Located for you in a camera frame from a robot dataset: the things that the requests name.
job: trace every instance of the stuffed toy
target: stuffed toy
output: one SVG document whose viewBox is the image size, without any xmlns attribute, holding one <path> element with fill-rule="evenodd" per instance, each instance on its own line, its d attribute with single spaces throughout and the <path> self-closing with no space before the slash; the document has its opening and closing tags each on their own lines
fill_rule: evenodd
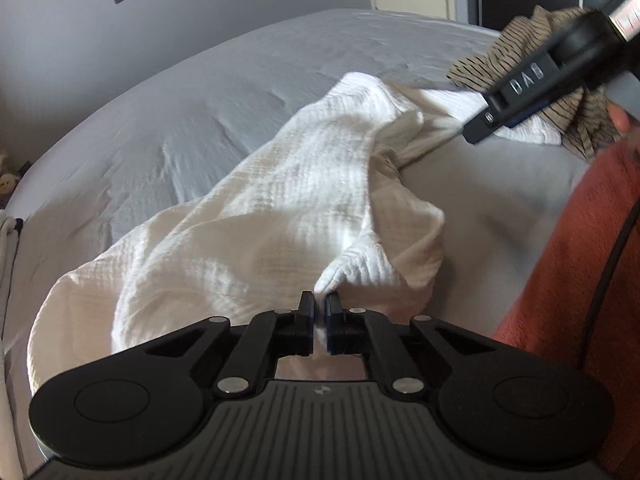
<svg viewBox="0 0 640 480">
<path fill-rule="evenodd" d="M 0 176 L 0 208 L 4 209 L 11 198 L 15 187 L 18 185 L 19 177 L 11 173 Z"/>
</svg>

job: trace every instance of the finger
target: finger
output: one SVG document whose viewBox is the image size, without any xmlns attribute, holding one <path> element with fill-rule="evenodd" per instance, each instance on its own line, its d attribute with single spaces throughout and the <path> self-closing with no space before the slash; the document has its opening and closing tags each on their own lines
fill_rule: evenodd
<svg viewBox="0 0 640 480">
<path fill-rule="evenodd" d="M 628 139 L 629 147 L 637 154 L 636 160 L 640 160 L 640 158 L 638 158 L 640 156 L 640 125 L 633 123 L 626 138 Z"/>
<path fill-rule="evenodd" d="M 609 103 L 609 117 L 611 117 L 611 121 L 616 129 L 621 134 L 626 134 L 631 130 L 631 121 L 629 120 L 629 115 L 624 111 L 620 106 Z"/>
</svg>

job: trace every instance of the beige fabric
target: beige fabric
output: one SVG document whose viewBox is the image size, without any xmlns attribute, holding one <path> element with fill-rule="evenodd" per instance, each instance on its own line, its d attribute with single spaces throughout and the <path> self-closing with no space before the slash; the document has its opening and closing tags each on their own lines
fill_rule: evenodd
<svg viewBox="0 0 640 480">
<path fill-rule="evenodd" d="M 585 12 L 587 9 L 579 7 L 548 12 L 538 6 L 531 18 L 518 16 L 511 20 L 486 56 L 455 62 L 447 76 L 459 86 L 485 91 L 538 49 L 552 32 Z M 561 130 L 562 143 L 586 160 L 620 138 L 609 119 L 603 89 L 593 93 L 577 89 L 538 115 Z"/>
</svg>

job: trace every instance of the circular pad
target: circular pad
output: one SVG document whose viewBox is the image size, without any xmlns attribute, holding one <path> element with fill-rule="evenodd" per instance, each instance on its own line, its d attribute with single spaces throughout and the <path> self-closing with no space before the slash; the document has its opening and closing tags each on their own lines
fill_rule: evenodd
<svg viewBox="0 0 640 480">
<path fill-rule="evenodd" d="M 537 377 L 514 377 L 495 387 L 494 399 L 513 415 L 547 418 L 565 409 L 569 395 L 562 386 Z"/>
<path fill-rule="evenodd" d="M 76 410 L 94 422 L 114 423 L 133 418 L 149 404 L 149 392 L 139 384 L 118 379 L 91 384 L 76 397 Z"/>
</svg>

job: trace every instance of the gray bedsheet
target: gray bedsheet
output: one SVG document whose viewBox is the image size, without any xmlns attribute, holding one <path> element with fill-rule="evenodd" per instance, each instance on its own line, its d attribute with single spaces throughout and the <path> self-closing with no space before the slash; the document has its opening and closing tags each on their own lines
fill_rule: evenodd
<svg viewBox="0 0 640 480">
<path fill-rule="evenodd" d="M 26 471 L 42 462 L 28 425 L 26 344 L 62 274 L 156 212 L 205 194 L 345 72 L 430 86 L 446 81 L 451 61 L 484 52 L 493 40 L 480 28 L 405 14 L 335 10 L 298 18 L 156 75 L 49 150 L 8 207 L 26 218 L 4 330 Z M 502 139 L 473 147 L 460 138 L 407 168 L 407 186 L 447 215 L 446 260 L 429 311 L 491 332 L 583 171 L 562 148 Z"/>
</svg>

